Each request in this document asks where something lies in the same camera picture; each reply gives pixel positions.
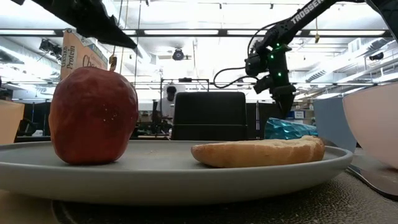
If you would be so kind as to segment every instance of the white bowl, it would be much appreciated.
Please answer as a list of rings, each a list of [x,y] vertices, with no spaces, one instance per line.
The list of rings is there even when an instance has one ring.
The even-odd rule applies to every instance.
[[[398,83],[376,86],[343,99],[347,123],[371,156],[398,169]]]

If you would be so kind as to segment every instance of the ceiling light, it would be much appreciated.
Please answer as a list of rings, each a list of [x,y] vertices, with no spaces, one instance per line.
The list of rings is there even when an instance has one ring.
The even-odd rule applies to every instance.
[[[363,75],[364,75],[364,74],[362,74],[362,73],[357,73],[357,74],[354,74],[354,75],[350,75],[350,76],[348,76],[348,77],[342,78],[341,80],[338,80],[337,83],[345,83],[345,82],[354,80],[354,79],[356,79],[356,78],[359,78],[359,77],[361,77],[361,76],[363,76]]]
[[[344,86],[372,86],[373,83],[338,83],[337,85]]]
[[[217,35],[218,30],[145,30],[147,35]]]
[[[297,96],[295,97],[295,99],[296,99],[296,100],[299,100],[299,99],[302,99],[302,98],[311,97],[311,96],[313,96],[313,95],[315,95],[315,94],[317,94],[317,93],[308,93],[308,94],[302,93],[302,94],[297,95]]]
[[[117,4],[118,7],[121,6],[127,6],[127,1],[115,1],[115,4]],[[141,1],[129,1],[128,2],[129,7],[133,7],[133,6],[139,6],[141,4]]]
[[[295,84],[294,86],[296,88],[311,88],[311,85],[309,83],[300,83],[300,84]]]
[[[306,44],[303,48],[305,48],[305,49],[312,49],[312,48],[346,49],[347,45],[342,45],[342,44]]]
[[[54,30],[0,29],[1,35],[55,35]]]
[[[4,86],[6,86],[6,85],[7,85],[7,87],[21,88],[19,85],[14,85],[11,83],[5,83]]]
[[[228,35],[254,35],[258,30],[228,30]],[[257,35],[265,35],[267,30],[260,31]]]
[[[126,35],[136,35],[137,32],[135,30],[123,30]]]
[[[338,96],[338,95],[340,95],[340,93],[325,93],[325,94],[322,94],[320,96],[317,96],[317,99],[318,100],[327,99],[327,98],[332,98],[332,97],[335,97],[335,96]]]
[[[333,83],[309,83],[311,86],[319,86],[319,85],[322,85],[322,86],[331,86],[331,85],[333,85]]]
[[[384,30],[318,30],[319,35],[383,35]]]
[[[12,83],[14,83],[14,84],[19,84],[20,85],[20,87],[21,86],[23,86],[23,85],[30,85],[30,86],[32,86],[32,85],[47,85],[47,84],[49,84],[48,82],[36,82],[36,81],[31,81],[31,82],[29,82],[29,81],[12,81]]]
[[[365,89],[365,87],[355,88],[355,89],[353,89],[353,90],[348,90],[348,91],[345,92],[344,94],[355,93],[356,91],[363,90],[363,89]]]
[[[385,81],[389,81],[389,80],[393,80],[398,78],[398,73],[393,73],[390,75],[383,75],[379,78],[375,78],[374,80],[372,80],[373,82],[385,82]]]
[[[25,98],[15,98],[12,99],[13,101],[19,101],[19,100],[26,100],[26,101],[45,101],[45,100],[52,100],[52,98],[32,98],[32,99],[25,99]]]

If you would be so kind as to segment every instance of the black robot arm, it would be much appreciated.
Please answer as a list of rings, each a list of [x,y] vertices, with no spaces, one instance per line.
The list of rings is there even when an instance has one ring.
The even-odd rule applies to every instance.
[[[257,94],[269,89],[269,92],[286,116],[293,104],[295,87],[289,82],[286,52],[288,44],[296,33],[325,12],[339,0],[312,0],[292,17],[278,22],[269,29],[262,41],[254,44],[246,62],[246,74],[252,77],[262,72],[269,75],[258,80],[254,86]],[[394,37],[398,35],[398,0],[345,0],[345,2],[368,3],[383,17]]]
[[[25,0],[11,0],[22,5]],[[118,26],[114,16],[109,17],[102,0],[33,0],[48,12],[76,27],[84,37],[95,37],[104,44],[133,49],[136,43]]]

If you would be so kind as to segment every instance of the bread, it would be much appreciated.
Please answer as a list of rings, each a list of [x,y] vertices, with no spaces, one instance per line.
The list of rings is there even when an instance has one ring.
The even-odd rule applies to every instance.
[[[191,148],[193,157],[221,168],[260,167],[314,162],[323,159],[325,145],[313,136],[294,140],[222,142]]]

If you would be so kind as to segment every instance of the apple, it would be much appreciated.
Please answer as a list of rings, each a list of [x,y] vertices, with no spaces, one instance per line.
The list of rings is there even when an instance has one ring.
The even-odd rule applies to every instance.
[[[137,93],[126,78],[95,67],[78,68],[55,88],[51,142],[69,164],[107,164],[123,155],[137,119]]]

